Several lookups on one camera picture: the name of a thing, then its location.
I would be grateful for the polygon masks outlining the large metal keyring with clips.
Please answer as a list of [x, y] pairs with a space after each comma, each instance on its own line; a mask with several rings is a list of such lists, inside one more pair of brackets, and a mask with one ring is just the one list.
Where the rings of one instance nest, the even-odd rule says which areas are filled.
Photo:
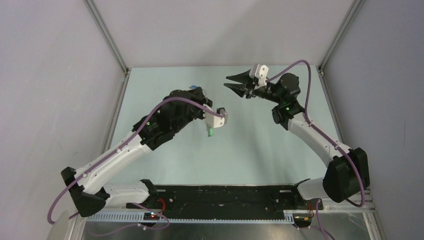
[[[212, 108], [207, 104], [208, 99], [207, 99], [206, 91], [204, 89], [202, 89], [201, 91], [202, 91], [203, 96], [206, 98], [206, 100], [205, 100], [206, 102], [203, 104], [203, 107], [211, 111]], [[213, 127], [213, 119], [214, 119], [214, 116], [210, 112], [208, 112], [208, 111], [204, 112], [204, 120], [205, 120], [207, 132], [208, 132], [208, 129], [214, 128]]]

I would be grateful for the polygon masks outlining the green key tag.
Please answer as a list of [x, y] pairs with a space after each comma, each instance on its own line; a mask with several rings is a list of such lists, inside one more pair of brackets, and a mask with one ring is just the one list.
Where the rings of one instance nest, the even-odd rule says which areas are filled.
[[213, 128], [209, 128], [207, 130], [207, 136], [208, 137], [213, 137], [214, 136], [214, 129]]

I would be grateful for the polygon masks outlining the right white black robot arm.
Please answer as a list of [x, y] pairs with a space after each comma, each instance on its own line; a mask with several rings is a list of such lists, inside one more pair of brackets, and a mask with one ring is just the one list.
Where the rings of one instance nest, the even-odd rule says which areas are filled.
[[332, 139], [310, 118], [306, 109], [298, 102], [300, 94], [299, 77], [284, 73], [278, 82], [272, 83], [264, 74], [248, 70], [227, 76], [230, 82], [224, 86], [241, 98], [259, 97], [277, 105], [271, 110], [273, 121], [281, 125], [308, 145], [326, 166], [324, 177], [308, 179], [298, 183], [297, 191], [290, 195], [291, 204], [297, 209], [305, 208], [311, 199], [330, 198], [336, 203], [350, 201], [360, 193], [361, 207], [365, 203], [365, 189], [370, 185], [368, 156], [358, 147]]

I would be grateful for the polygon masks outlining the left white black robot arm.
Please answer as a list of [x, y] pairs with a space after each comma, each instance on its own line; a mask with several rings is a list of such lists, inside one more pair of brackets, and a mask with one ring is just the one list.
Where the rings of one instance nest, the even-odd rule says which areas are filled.
[[62, 170], [61, 176], [78, 214], [89, 217], [106, 206], [120, 204], [156, 206], [158, 192], [150, 180], [127, 184], [108, 184], [108, 181], [133, 161], [172, 140], [193, 120], [204, 119], [212, 106], [212, 100], [204, 95], [201, 87], [174, 90], [116, 146], [84, 167]]

